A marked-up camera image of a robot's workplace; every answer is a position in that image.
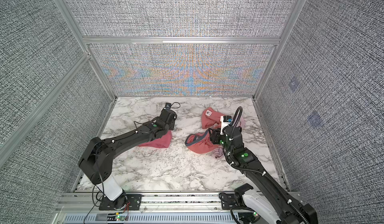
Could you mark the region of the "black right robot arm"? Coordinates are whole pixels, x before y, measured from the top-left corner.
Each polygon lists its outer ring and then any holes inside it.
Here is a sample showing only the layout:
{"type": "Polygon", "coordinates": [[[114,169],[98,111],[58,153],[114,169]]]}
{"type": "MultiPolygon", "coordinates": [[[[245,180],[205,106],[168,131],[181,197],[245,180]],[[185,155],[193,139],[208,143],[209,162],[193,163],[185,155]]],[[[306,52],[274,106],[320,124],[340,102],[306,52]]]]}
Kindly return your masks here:
{"type": "Polygon", "coordinates": [[[255,211],[269,224],[317,224],[318,215],[310,204],[303,205],[266,171],[258,157],[245,147],[241,127],[209,129],[210,140],[224,149],[226,161],[251,180],[260,192],[240,188],[237,208],[255,211]]]}

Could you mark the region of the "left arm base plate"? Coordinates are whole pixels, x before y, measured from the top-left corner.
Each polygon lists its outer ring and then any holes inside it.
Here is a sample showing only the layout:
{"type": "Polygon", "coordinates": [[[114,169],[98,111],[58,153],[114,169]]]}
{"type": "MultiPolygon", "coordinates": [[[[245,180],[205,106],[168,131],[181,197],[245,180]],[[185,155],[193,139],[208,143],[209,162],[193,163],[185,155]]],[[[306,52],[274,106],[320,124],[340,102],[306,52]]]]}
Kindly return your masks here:
{"type": "Polygon", "coordinates": [[[100,211],[138,211],[143,195],[122,193],[116,200],[111,201],[107,196],[102,198],[100,211]]]}

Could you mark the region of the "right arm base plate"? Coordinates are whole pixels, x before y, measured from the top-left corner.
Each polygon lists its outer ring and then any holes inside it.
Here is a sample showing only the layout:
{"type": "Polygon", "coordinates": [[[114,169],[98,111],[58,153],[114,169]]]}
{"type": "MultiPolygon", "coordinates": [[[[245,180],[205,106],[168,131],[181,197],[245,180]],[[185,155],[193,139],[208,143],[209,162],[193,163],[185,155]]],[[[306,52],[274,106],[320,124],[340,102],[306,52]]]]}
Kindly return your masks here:
{"type": "Polygon", "coordinates": [[[223,210],[230,210],[233,207],[239,207],[241,204],[240,196],[237,193],[219,193],[221,206],[223,210]]]}

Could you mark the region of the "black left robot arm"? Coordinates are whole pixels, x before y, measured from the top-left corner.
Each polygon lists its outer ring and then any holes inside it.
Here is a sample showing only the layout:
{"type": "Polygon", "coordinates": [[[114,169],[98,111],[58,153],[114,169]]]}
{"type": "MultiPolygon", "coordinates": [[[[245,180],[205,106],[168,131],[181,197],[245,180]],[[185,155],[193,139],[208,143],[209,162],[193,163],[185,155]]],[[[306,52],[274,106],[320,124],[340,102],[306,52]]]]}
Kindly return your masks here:
{"type": "Polygon", "coordinates": [[[164,137],[173,131],[176,119],[176,112],[165,107],[159,117],[133,131],[104,140],[96,137],[89,142],[78,166],[103,193],[99,210],[123,210],[129,203],[126,192],[112,174],[114,159],[136,146],[164,137]]]}

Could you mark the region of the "rose shirt with grey collar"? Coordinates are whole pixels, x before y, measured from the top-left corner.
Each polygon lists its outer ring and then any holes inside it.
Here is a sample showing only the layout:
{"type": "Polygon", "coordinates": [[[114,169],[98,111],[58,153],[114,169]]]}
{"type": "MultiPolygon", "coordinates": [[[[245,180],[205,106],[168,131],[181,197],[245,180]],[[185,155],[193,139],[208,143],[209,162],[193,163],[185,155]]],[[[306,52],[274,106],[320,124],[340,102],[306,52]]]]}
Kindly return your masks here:
{"type": "Polygon", "coordinates": [[[221,129],[220,117],[225,115],[209,107],[202,113],[202,128],[205,129],[205,132],[189,135],[185,140],[185,146],[197,154],[209,153],[215,148],[223,148],[224,151],[230,152],[237,147],[243,147],[242,130],[245,120],[242,118],[242,114],[243,108],[238,107],[235,115],[232,116],[231,124],[224,128],[227,145],[214,145],[210,141],[209,129],[221,129]]]}

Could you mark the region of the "dark pink shirt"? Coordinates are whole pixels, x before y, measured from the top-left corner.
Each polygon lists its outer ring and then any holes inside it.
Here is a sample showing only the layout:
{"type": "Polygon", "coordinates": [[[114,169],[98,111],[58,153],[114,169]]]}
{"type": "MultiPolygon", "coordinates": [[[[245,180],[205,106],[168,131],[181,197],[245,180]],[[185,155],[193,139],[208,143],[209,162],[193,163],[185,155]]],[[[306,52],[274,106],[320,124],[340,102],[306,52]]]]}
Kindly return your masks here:
{"type": "Polygon", "coordinates": [[[139,147],[152,147],[152,148],[158,148],[158,149],[167,149],[172,141],[172,131],[168,131],[166,135],[164,135],[160,139],[153,140],[148,143],[144,143],[139,145],[139,147]]]}

